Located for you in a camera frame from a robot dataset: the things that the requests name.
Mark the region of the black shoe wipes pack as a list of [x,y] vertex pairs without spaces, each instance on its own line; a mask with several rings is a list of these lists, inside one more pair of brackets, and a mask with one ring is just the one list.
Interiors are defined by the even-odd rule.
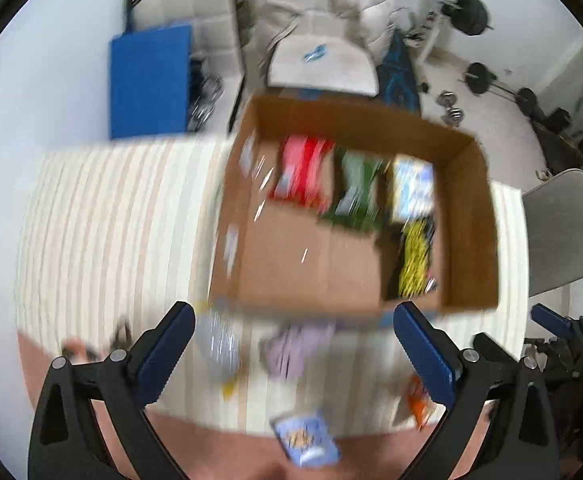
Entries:
[[400,237],[398,297],[412,298],[428,294],[438,286],[433,276],[433,216],[407,221]]

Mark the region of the printed cardboard box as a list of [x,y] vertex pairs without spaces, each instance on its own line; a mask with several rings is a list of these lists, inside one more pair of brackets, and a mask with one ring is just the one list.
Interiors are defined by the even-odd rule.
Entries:
[[470,134],[396,107],[258,94],[224,177],[210,297],[374,316],[499,301],[488,168]]

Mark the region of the beige seat cushion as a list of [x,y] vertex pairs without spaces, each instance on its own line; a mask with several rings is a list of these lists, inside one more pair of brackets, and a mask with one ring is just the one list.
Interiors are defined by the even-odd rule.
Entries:
[[274,49],[267,71],[274,88],[377,96],[376,67],[363,48],[329,36],[291,35]]

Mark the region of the blue panel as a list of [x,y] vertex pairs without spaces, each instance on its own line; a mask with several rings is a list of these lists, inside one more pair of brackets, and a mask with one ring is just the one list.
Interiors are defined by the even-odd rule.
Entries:
[[128,32],[110,44],[113,139],[187,131],[192,26]]

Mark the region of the white puffer jacket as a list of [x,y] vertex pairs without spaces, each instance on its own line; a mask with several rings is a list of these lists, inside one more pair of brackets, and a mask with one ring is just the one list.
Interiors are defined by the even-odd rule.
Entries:
[[379,64],[393,35],[393,0],[251,0],[251,9],[252,40],[262,58],[299,34],[345,38]]

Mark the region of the chrome dumbbell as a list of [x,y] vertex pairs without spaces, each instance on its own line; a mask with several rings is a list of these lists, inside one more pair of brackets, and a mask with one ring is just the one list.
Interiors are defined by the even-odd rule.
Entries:
[[456,106],[456,94],[449,90],[443,90],[437,96],[436,102],[444,109],[444,114],[441,116],[442,122],[449,127],[457,128],[464,120],[465,113]]

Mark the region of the silver yellow scrub sponge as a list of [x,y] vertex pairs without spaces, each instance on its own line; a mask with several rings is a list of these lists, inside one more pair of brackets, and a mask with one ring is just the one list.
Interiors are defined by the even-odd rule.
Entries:
[[211,304],[200,304],[196,315],[195,343],[206,363],[211,382],[221,388],[223,399],[227,401],[239,382],[240,340],[230,319]]

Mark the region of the white padded chair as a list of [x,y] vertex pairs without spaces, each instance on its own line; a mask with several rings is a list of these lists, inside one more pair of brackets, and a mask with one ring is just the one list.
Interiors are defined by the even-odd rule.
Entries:
[[233,130],[244,91],[244,57],[239,38],[237,0],[124,0],[125,28],[136,30],[188,24],[192,55],[222,81],[206,131]]

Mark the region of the striped cat tablecloth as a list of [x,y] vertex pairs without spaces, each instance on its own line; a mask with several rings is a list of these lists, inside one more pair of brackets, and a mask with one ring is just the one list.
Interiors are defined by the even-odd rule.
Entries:
[[[37,399],[63,348],[100,356],[154,327],[174,302],[206,303],[226,140],[120,143],[49,155],[26,214],[16,303],[26,388]],[[395,479],[427,439],[399,408],[412,371],[392,330],[340,330],[298,380],[267,375],[262,342],[282,318],[226,315],[242,374],[225,401],[190,344],[148,415],[194,479]],[[288,460],[270,421],[321,410],[334,466]]]

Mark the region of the barbell on floor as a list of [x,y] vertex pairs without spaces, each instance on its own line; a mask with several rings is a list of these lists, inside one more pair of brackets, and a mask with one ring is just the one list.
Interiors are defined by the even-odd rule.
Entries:
[[533,116],[539,110],[538,97],[533,90],[521,87],[514,91],[506,84],[502,84],[497,75],[480,62],[470,63],[466,67],[463,81],[474,96],[483,96],[491,92],[502,98],[511,98],[526,117]]

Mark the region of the blue weight bench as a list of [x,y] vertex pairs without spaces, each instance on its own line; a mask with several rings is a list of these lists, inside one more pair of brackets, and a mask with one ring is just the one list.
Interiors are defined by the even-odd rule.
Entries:
[[388,51],[377,66],[377,76],[379,102],[403,108],[413,114],[421,114],[421,97],[413,64],[398,29],[393,32]]

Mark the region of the light blue tissue pack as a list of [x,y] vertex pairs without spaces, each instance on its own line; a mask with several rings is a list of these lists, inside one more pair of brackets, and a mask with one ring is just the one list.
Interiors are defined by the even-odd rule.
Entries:
[[321,410],[292,412],[270,421],[270,428],[288,460],[300,468],[317,469],[340,462],[341,453]]

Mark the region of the lilac cloth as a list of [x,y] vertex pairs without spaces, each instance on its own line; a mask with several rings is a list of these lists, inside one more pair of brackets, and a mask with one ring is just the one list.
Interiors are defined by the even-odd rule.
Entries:
[[261,344],[262,363],[270,377],[297,380],[313,354],[325,348],[337,330],[334,322],[290,324]]

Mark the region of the red snack bag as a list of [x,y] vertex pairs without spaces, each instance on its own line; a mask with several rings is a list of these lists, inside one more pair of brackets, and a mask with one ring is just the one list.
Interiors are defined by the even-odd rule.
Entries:
[[278,179],[270,198],[325,211],[328,200],[322,169],[325,157],[334,146],[333,141],[315,136],[288,136],[282,142]]

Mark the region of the orange snack bag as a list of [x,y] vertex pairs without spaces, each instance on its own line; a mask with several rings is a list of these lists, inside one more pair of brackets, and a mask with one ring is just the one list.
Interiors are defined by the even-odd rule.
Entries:
[[421,431],[429,424],[429,420],[436,413],[437,404],[433,402],[423,381],[417,374],[412,374],[406,387],[406,405],[416,428]]

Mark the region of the green snack bag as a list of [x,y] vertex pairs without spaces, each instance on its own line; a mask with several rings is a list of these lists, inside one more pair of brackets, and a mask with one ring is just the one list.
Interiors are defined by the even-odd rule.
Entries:
[[380,223],[379,177],[385,166],[380,157],[336,148],[334,198],[322,218],[361,233],[376,230]]

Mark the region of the grey chair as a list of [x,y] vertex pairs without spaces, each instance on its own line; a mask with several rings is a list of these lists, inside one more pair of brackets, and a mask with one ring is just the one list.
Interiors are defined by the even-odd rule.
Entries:
[[583,170],[568,169],[523,194],[529,295],[583,278]]

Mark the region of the barbell on rack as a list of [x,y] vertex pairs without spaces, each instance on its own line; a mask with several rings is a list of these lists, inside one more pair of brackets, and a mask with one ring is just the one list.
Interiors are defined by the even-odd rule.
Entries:
[[479,36],[492,29],[490,14],[481,0],[433,0],[439,14],[466,36]]

